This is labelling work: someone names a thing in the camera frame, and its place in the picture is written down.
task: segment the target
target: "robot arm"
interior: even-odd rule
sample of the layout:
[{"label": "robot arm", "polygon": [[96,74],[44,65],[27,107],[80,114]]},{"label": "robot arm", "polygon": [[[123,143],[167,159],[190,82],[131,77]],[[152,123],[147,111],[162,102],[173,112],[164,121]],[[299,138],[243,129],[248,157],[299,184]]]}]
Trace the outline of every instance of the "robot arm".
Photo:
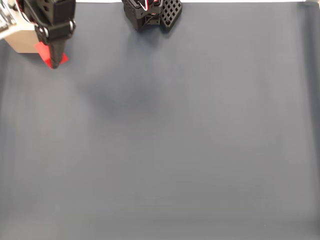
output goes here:
[{"label": "robot arm", "polygon": [[18,7],[34,23],[40,42],[49,47],[51,67],[56,69],[62,61],[65,42],[72,37],[76,0],[16,0]]},{"label": "robot arm", "polygon": [[56,69],[63,59],[65,42],[76,28],[75,9],[76,0],[14,0],[12,5],[0,0],[0,39],[17,28],[12,15],[16,11],[15,17],[33,26],[38,40],[48,46],[50,65]]}]

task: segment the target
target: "red block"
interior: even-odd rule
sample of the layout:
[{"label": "red block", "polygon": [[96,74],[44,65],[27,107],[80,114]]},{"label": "red block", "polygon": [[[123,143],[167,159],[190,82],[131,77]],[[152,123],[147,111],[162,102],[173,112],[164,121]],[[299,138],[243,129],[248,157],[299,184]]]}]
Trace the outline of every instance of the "red block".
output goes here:
[{"label": "red block", "polygon": [[[47,64],[49,66],[49,68],[52,69],[49,46],[45,45],[42,41],[40,41],[35,45],[35,48],[38,51],[38,53],[39,53],[40,57],[42,58],[42,60],[45,62],[45,64]],[[62,60],[61,60],[60,64],[63,64],[66,61],[68,61],[68,57],[64,53],[63,56],[62,56]]]}]

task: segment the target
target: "black plastic part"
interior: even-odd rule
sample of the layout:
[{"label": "black plastic part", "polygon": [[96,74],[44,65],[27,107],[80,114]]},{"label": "black plastic part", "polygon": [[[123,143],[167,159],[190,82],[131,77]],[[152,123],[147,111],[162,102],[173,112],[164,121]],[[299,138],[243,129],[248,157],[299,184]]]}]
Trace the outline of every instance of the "black plastic part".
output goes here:
[{"label": "black plastic part", "polygon": [[56,69],[61,63],[65,50],[65,42],[66,41],[64,40],[57,40],[48,44],[50,50],[51,67],[53,69]]},{"label": "black plastic part", "polygon": [[182,12],[182,3],[180,0],[164,0],[162,6],[161,27],[169,32]]},{"label": "black plastic part", "polygon": [[147,25],[160,25],[169,32],[182,12],[180,0],[149,1],[149,10],[145,11],[135,0],[122,0],[126,17],[137,31]]},{"label": "black plastic part", "polygon": [[51,24],[68,22],[75,17],[74,0],[36,0],[39,9]]}]

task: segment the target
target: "cable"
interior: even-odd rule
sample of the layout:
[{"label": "cable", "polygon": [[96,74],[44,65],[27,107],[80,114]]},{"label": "cable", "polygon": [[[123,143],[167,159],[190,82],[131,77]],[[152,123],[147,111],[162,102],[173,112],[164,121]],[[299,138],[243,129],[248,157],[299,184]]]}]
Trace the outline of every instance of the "cable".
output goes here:
[{"label": "cable", "polygon": [[148,0],[144,0],[144,5],[145,7],[141,4],[141,2],[139,2],[141,7],[143,8],[143,10],[148,11],[149,10],[149,2]]},{"label": "cable", "polygon": [[34,22],[29,21],[29,20],[24,16],[24,13],[21,11],[21,8],[20,8],[20,5],[19,5],[19,3],[18,3],[18,0],[14,0],[14,2],[15,2],[15,5],[16,5],[16,9],[17,9],[17,11],[19,12],[19,14],[21,15],[21,17],[22,17],[27,23],[35,25]]}]

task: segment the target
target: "gray fabric surface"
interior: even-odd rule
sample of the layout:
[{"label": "gray fabric surface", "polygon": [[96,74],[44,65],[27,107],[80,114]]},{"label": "gray fabric surface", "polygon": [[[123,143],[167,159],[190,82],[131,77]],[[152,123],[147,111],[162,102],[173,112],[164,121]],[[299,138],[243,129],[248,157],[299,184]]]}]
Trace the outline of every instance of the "gray fabric surface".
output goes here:
[{"label": "gray fabric surface", "polygon": [[78,4],[70,61],[0,42],[0,240],[316,240],[319,8]]}]

